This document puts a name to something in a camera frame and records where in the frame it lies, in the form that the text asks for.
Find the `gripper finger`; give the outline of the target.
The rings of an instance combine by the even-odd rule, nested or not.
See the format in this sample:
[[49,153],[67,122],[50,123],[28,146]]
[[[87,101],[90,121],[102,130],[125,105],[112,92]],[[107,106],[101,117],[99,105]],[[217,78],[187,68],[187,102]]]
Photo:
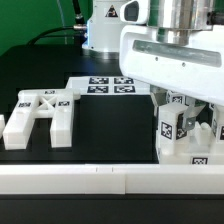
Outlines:
[[187,109],[183,114],[182,128],[185,131],[190,131],[195,127],[196,117],[204,109],[206,103],[204,101],[188,98],[187,99]]

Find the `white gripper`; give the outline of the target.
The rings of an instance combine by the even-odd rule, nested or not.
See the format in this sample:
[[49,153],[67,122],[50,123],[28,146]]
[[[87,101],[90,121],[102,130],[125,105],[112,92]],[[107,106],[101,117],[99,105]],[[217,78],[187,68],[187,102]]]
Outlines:
[[224,106],[224,12],[215,0],[130,0],[120,18],[121,72],[152,84],[155,116],[166,90]]

